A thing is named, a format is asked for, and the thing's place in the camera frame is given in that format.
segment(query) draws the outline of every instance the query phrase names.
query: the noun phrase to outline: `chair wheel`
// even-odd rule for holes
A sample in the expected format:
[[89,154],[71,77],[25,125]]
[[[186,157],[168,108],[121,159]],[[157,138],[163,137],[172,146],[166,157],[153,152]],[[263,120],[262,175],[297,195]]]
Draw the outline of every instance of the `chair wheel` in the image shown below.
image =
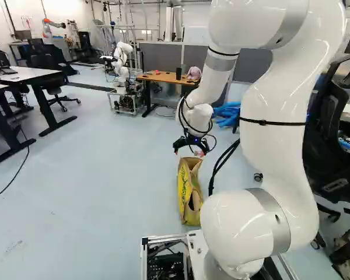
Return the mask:
[[257,181],[257,182],[262,182],[263,174],[262,174],[262,173],[255,173],[255,174],[254,174],[254,179],[255,179],[255,181]]
[[311,247],[314,248],[315,250],[320,249],[320,244],[315,239],[313,241],[311,241],[310,244],[311,244]]
[[339,218],[340,218],[340,216],[341,215],[329,215],[328,217],[327,217],[327,219],[331,222],[331,223],[335,223],[336,221],[338,221],[339,220]]

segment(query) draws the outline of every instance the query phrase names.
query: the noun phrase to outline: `robotic arm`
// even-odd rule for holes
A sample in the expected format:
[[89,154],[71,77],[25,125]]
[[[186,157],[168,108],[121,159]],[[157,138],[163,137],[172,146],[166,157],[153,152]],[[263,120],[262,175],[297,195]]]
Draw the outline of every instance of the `robotic arm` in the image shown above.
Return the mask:
[[127,55],[133,52],[134,48],[126,43],[118,42],[113,56],[103,55],[100,58],[105,60],[107,68],[114,67],[114,72],[118,76],[119,86],[125,86],[125,82],[130,78],[128,68],[123,66],[127,62]]
[[264,173],[262,188],[214,194],[201,209],[205,261],[215,260],[208,265],[216,266],[218,279],[247,279],[265,257],[315,237],[319,214],[303,168],[302,141],[312,88],[344,31],[339,0],[212,1],[203,76],[178,105],[177,121],[190,137],[202,139],[210,129],[208,103],[222,93],[241,48],[267,48],[273,56],[241,103],[241,147]]
[[51,32],[51,27],[54,26],[56,28],[63,28],[66,29],[66,24],[65,23],[54,23],[53,21],[49,19],[43,19],[43,40],[45,44],[53,44],[53,39],[52,39],[52,32]]

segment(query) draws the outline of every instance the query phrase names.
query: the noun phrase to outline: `pink object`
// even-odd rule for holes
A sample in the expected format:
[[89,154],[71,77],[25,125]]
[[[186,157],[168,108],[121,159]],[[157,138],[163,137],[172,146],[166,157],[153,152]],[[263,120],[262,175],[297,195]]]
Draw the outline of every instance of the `pink object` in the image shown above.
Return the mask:
[[202,73],[199,67],[192,66],[187,74],[188,80],[198,80],[201,77]]

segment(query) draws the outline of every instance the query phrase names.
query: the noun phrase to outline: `gray floor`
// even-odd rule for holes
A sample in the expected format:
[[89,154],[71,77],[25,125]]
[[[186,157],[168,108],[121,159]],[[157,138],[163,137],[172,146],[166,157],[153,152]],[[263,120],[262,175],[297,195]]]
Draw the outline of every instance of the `gray floor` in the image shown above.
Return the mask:
[[[107,85],[100,71],[75,68],[81,75],[71,81]],[[244,88],[234,86],[235,96]],[[38,141],[0,197],[0,280],[139,279],[142,236],[190,229],[180,223],[179,156],[172,151],[181,128],[155,113],[116,115],[105,92],[69,86],[63,91],[82,105],[69,103],[62,113],[55,104],[54,113],[58,119],[77,115],[76,121],[44,138],[37,136],[46,128],[38,107],[22,121],[27,136]],[[29,103],[37,105],[32,93]],[[238,137],[217,126],[212,133],[218,145],[199,173],[205,196],[216,159]],[[0,151],[5,149],[0,138]],[[180,154],[191,156],[188,149]],[[0,164],[0,190],[25,155]],[[254,172],[238,149],[219,172],[215,191],[257,187]],[[326,256],[310,246],[286,255],[302,279],[339,279]]]

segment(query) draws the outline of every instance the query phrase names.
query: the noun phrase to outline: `gray partition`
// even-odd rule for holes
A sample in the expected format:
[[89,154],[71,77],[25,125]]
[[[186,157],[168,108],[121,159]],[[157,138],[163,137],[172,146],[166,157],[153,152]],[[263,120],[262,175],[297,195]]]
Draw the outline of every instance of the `gray partition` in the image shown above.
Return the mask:
[[181,67],[181,44],[140,43],[144,71],[176,72]]
[[183,64],[187,66],[187,71],[191,66],[197,66],[202,70],[207,52],[207,45],[184,45]]
[[[187,66],[186,72],[188,72],[189,68],[191,66],[197,66],[199,69],[203,69],[206,54],[208,52],[208,46],[206,45],[184,45],[184,57],[183,57],[183,64]],[[227,85],[224,87],[222,94],[220,95],[219,99],[212,103],[211,105],[213,107],[219,107],[223,105],[227,94]]]
[[266,73],[272,62],[270,50],[243,48],[236,62],[233,81],[254,83]]

